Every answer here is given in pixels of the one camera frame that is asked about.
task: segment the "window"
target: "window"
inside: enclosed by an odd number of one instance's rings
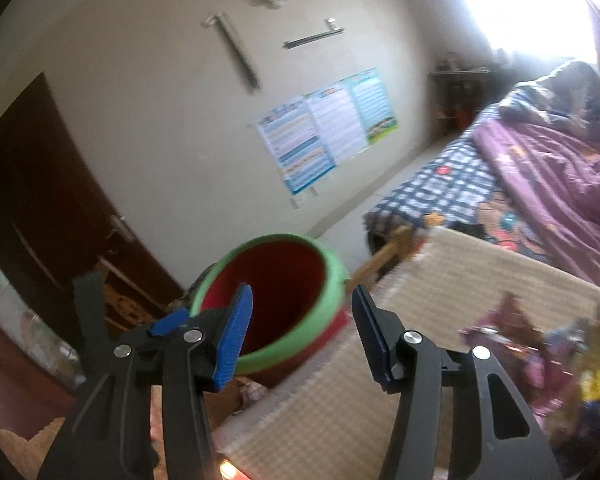
[[[585,0],[465,0],[493,49],[595,63]]]

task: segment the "blue gripper pad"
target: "blue gripper pad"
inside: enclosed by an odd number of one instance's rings
[[[226,310],[228,319],[225,318],[224,330],[219,337],[216,335],[217,339],[214,342],[217,353],[212,380],[217,391],[224,388],[235,371],[235,364],[253,312],[251,287],[241,284]]]
[[[189,309],[181,308],[175,312],[171,312],[168,316],[156,321],[151,325],[151,336],[167,335],[169,332],[176,330],[181,324],[189,320]]]

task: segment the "floor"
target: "floor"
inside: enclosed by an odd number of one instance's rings
[[[370,257],[366,246],[366,231],[362,216],[382,200],[391,190],[416,173],[423,165],[433,160],[449,142],[449,139],[434,144],[431,148],[419,155],[408,166],[390,179],[384,186],[366,198],[358,207],[342,218],[333,227],[329,228],[318,238],[325,247],[335,251],[342,259],[349,272],[362,266]]]

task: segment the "metal pivot screw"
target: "metal pivot screw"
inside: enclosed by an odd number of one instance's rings
[[[402,336],[404,341],[407,343],[411,343],[411,345],[416,345],[418,343],[422,343],[422,335],[415,330],[409,330],[408,332],[404,332]]]
[[[116,357],[129,357],[131,355],[131,347],[129,345],[116,346],[116,349],[113,350],[113,355]]]
[[[488,348],[484,346],[476,346],[473,349],[473,355],[478,359],[482,359],[483,361],[491,357],[491,352],[488,351]]]
[[[185,332],[183,336],[184,341],[186,341],[187,343],[199,343],[200,341],[202,341],[203,337],[203,333],[197,329],[189,330]]]

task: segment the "woven fabric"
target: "woven fabric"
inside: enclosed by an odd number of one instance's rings
[[[457,329],[495,308],[504,291],[521,297],[525,313],[542,330],[592,317],[600,302],[596,286],[442,228],[433,230],[421,254],[390,273],[374,296],[405,327],[438,346],[465,351]],[[253,480],[375,480],[397,403],[398,396],[384,394],[371,379],[352,332],[294,396],[222,451]],[[440,466],[448,465],[450,429],[451,406],[445,402]]]

